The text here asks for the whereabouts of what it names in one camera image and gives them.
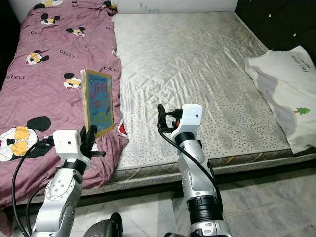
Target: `bed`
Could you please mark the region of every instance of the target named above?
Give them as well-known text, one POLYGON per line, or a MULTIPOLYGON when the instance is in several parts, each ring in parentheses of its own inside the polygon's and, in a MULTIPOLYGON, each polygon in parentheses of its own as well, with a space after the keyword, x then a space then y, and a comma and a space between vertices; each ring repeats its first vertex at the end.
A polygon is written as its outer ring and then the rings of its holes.
MULTIPOLYGON (((83 195, 180 180, 176 150, 156 129, 159 103, 166 110, 184 103, 203 105, 198 139, 216 174, 316 157, 315 149, 291 152, 284 132, 245 73, 244 58, 267 49, 234 13, 118 14, 113 22, 110 31, 115 30, 116 56, 121 60, 122 119, 116 127, 125 139, 121 146, 127 137, 129 143, 115 172, 107 173, 107 184, 104 180, 87 186, 83 195)), ((115 67, 103 69, 117 73, 115 67)))

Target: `book cover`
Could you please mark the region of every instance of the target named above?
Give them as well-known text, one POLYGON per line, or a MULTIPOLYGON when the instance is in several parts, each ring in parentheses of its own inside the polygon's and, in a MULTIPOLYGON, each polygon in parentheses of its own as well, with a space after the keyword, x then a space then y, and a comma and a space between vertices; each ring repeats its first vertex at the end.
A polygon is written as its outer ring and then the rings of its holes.
POLYGON ((89 69, 81 71, 85 127, 97 126, 96 138, 114 128, 112 77, 89 69))

